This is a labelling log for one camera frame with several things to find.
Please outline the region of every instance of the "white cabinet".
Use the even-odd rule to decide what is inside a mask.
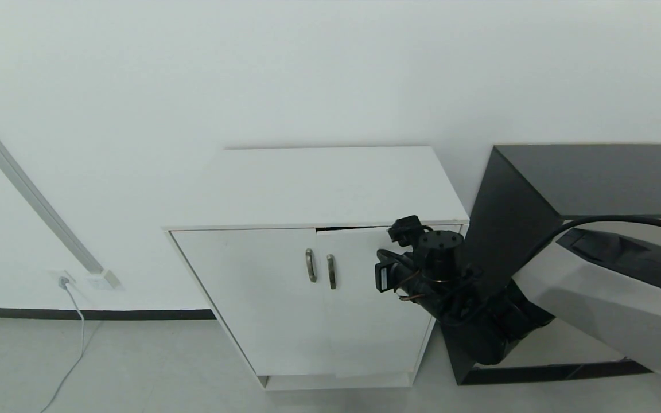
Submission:
[[[374,265],[409,251],[386,233],[400,217],[467,225],[432,149],[224,151],[203,179],[165,229],[265,388],[412,384],[434,320]]]

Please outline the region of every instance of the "power cord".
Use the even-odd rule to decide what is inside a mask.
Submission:
[[[57,389],[55,389],[55,394],[53,394],[53,397],[50,398],[50,401],[45,405],[42,410],[40,410],[40,413],[44,413],[45,410],[50,407],[50,405],[55,401],[55,397],[57,397],[58,392],[60,392],[60,387],[63,387],[63,383],[65,383],[65,380],[70,376],[71,372],[73,371],[74,368],[78,365],[79,361],[83,358],[83,354],[85,353],[85,332],[86,332],[86,319],[83,317],[83,313],[81,313],[81,309],[78,308],[78,304],[76,304],[76,299],[73,298],[73,294],[71,294],[71,291],[68,289],[68,284],[70,283],[70,280],[68,280],[66,277],[60,277],[58,279],[57,285],[58,287],[62,288],[65,290],[66,293],[68,293],[68,296],[71,297],[71,301],[73,301],[73,306],[75,306],[76,311],[78,311],[78,316],[81,317],[81,355],[78,356],[78,359],[76,360],[75,363],[73,363],[73,366],[71,369],[68,370],[68,373],[65,374],[65,377],[60,381],[60,384],[57,385]]]

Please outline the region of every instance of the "black cable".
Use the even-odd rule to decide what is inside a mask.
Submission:
[[[569,223],[562,224],[560,227],[556,228],[552,232],[548,233],[543,237],[534,248],[532,248],[529,253],[525,256],[526,260],[519,266],[517,271],[521,270],[527,262],[531,261],[532,258],[535,258],[537,254],[540,253],[546,246],[558,237],[561,233],[566,232],[570,228],[577,227],[578,225],[583,225],[586,223],[594,222],[629,222],[629,223],[641,223],[643,225],[652,225],[653,227],[661,227],[661,220],[651,219],[650,217],[638,217],[632,215],[596,215],[595,217],[585,217],[584,219],[572,220]]]

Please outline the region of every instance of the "baseboard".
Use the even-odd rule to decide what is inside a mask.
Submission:
[[[215,320],[210,309],[107,311],[85,310],[87,320],[158,321],[158,320]],[[0,318],[34,318],[40,320],[80,320],[75,310],[60,309],[0,309]]]

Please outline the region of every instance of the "electrical outlet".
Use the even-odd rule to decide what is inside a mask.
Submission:
[[[119,280],[110,270],[103,270],[101,274],[88,274],[86,280],[97,290],[113,290],[119,285]]]
[[[68,279],[68,282],[71,284],[76,284],[76,280],[71,277],[70,274],[66,270],[47,270],[46,271],[48,275],[50,275],[50,278],[52,278],[55,281],[55,284],[57,285],[60,282],[60,277],[66,277]]]

